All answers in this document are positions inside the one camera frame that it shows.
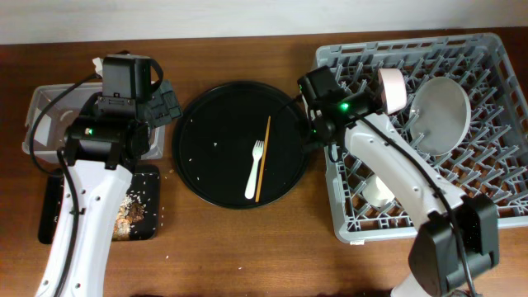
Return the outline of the wooden chopstick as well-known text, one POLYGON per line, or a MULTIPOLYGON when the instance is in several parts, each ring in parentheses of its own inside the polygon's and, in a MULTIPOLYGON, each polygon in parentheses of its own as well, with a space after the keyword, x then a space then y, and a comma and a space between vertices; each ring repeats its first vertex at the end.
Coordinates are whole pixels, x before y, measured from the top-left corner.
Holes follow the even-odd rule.
POLYGON ((271 116, 268 116, 267 125, 266 125, 266 134, 263 144, 263 153, 262 153, 262 160, 259 167, 259 175, 257 179, 257 189, 256 189, 256 197, 255 202, 258 204, 260 202, 261 197, 261 190, 262 190, 262 179, 265 169, 265 162, 266 162, 266 151, 267 151, 267 145, 269 141, 269 134, 270 134, 270 128, 271 128, 271 116))

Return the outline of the white plastic fork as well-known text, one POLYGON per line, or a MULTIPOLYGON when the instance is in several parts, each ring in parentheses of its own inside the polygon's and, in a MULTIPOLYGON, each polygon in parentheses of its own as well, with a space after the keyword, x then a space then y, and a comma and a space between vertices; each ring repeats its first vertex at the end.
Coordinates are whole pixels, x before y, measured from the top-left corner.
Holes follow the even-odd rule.
POLYGON ((257 169, 259 162, 263 155, 264 141, 257 140, 252 149, 252 167, 247 180, 244 196, 250 200, 255 195, 256 183, 257 183, 257 169))

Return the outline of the cream plastic cup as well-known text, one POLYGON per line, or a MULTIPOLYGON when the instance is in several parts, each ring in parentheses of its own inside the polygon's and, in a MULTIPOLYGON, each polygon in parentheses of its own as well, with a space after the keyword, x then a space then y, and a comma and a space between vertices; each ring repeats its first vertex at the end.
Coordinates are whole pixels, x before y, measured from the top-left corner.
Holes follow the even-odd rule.
POLYGON ((395 198, 392 191, 376 175, 372 175, 366 179, 362 195, 369 204, 375 207, 387 205, 395 198))

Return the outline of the pink bowl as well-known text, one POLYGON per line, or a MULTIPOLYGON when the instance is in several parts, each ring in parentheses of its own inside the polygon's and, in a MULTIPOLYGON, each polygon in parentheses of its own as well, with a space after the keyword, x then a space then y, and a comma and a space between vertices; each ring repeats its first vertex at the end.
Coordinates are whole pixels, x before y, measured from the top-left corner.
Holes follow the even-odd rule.
POLYGON ((378 70, 378 79, 383 88, 381 100, 384 105, 384 112, 391 115, 402 110, 408 102, 402 72, 397 68, 381 68, 378 70))

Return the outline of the grey round plate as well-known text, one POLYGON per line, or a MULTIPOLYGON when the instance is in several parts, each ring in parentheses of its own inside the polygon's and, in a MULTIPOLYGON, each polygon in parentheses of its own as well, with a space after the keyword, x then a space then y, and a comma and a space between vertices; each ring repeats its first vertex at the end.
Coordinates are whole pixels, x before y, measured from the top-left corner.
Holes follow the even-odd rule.
POLYGON ((433 78, 416 93, 409 119, 417 148, 441 156, 458 147, 469 130, 471 106, 466 91, 453 79, 433 78))

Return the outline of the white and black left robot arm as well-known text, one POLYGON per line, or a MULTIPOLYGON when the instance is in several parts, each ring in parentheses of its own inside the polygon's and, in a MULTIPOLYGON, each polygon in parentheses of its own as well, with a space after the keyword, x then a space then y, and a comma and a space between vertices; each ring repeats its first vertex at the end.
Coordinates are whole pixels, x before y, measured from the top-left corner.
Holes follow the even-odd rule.
POLYGON ((158 62, 126 51, 95 59, 102 81, 56 151, 64 180, 58 226, 39 296, 101 296, 113 228, 151 132, 182 116, 158 62))

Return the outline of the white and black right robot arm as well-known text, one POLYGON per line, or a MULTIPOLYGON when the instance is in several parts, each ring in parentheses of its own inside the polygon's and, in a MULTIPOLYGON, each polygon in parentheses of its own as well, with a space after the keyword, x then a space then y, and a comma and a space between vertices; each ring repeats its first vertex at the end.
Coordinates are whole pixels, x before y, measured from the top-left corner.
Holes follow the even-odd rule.
POLYGON ((407 104, 397 68, 381 68, 381 98, 349 95, 327 66, 298 79, 319 145, 338 144, 361 160, 395 194, 417 236, 410 275, 392 296, 447 296, 499 263, 497 207, 484 194, 468 196, 434 170, 395 130, 390 114, 407 104))

